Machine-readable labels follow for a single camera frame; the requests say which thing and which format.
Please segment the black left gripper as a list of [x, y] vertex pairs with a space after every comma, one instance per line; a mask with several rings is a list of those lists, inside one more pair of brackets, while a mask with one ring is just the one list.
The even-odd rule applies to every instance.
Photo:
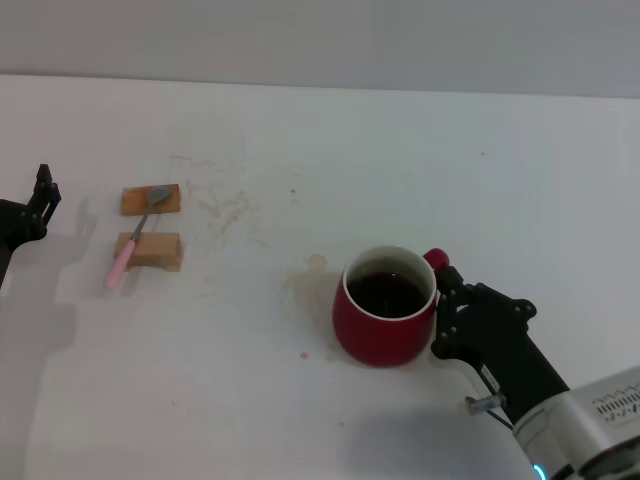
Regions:
[[46, 236], [48, 223], [60, 201], [58, 185], [53, 183], [47, 164], [39, 166], [28, 204], [1, 201], [1, 281], [4, 281], [15, 250]]

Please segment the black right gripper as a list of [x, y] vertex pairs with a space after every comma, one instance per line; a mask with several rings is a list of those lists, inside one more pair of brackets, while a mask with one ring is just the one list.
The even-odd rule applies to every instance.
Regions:
[[511, 299], [482, 284], [465, 285], [453, 266], [435, 270], [440, 298], [431, 352], [442, 361], [470, 366], [484, 386], [500, 393], [507, 418], [517, 423], [567, 384], [528, 334], [537, 313], [525, 299]]

